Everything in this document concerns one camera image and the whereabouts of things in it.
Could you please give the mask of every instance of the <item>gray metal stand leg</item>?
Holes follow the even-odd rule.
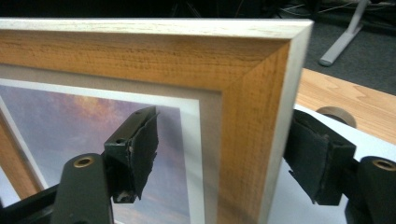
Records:
[[[331,66],[335,59],[341,54],[341,52],[347,47],[349,42],[355,37],[355,35],[361,30],[361,16],[367,7],[369,0],[360,0],[358,7],[353,14],[352,20],[346,31],[332,44],[332,47],[320,58],[319,63],[323,66]]]

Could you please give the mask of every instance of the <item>dark background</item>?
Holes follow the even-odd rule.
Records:
[[[319,58],[347,28],[353,0],[2,0],[0,17],[244,18],[315,21],[304,67],[396,95],[395,0],[371,3],[363,29],[331,67]]]

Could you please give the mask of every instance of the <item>wooden tabletop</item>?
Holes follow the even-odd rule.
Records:
[[[312,110],[341,107],[355,118],[359,130],[396,145],[394,95],[304,69],[296,103]]]

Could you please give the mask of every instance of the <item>framed photograph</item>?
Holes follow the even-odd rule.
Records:
[[[184,188],[185,196],[172,197],[169,192],[168,199],[173,203],[184,200],[189,207],[180,213],[187,214],[182,219],[170,212],[178,208],[165,203],[163,207],[168,204],[169,208],[163,215],[179,218],[180,223],[263,223],[274,194],[311,25],[311,21],[266,20],[1,19],[0,164],[22,198],[45,187],[45,182],[39,181],[40,173],[32,172],[34,163],[40,163],[39,157],[33,155],[24,137],[34,130],[41,132],[32,124],[39,119],[28,119],[31,129],[23,131],[26,122],[17,121],[18,113],[47,114],[45,125],[67,125],[62,129],[67,132],[73,123],[61,124],[59,120],[74,120],[76,112],[65,110],[62,116],[52,112],[51,116],[46,111],[70,104],[65,98],[75,98],[70,106],[85,108],[81,116],[97,118],[103,122],[97,125],[103,126],[117,124],[106,113],[119,119],[120,113],[132,113],[132,108],[157,105],[164,111],[163,118],[169,118],[164,126],[171,126],[173,131],[164,132],[170,140],[163,143],[181,146],[182,153],[174,153],[177,159],[171,163],[178,164],[178,176],[185,172],[185,181],[173,186]],[[9,92],[16,89],[28,93],[12,100],[18,94]],[[93,103],[86,104],[88,98]],[[92,110],[89,104],[102,107]],[[110,105],[126,107],[108,111]],[[97,136],[95,150],[101,150],[97,148],[103,144],[102,138]],[[51,149],[51,157],[58,155],[65,160],[64,152],[69,150],[62,148],[87,144],[87,138],[69,136]],[[27,157],[29,162],[23,159],[26,151],[32,153],[32,158]],[[163,181],[172,178],[162,176]],[[150,176],[148,182],[151,179],[155,179],[153,183],[161,180]]]

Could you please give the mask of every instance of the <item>wooden picture frame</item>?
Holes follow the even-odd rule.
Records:
[[[263,223],[311,26],[311,21],[267,20],[1,19],[0,63],[217,92],[217,216],[206,216],[206,223]],[[0,164],[24,198],[39,187],[3,119],[1,124]]]

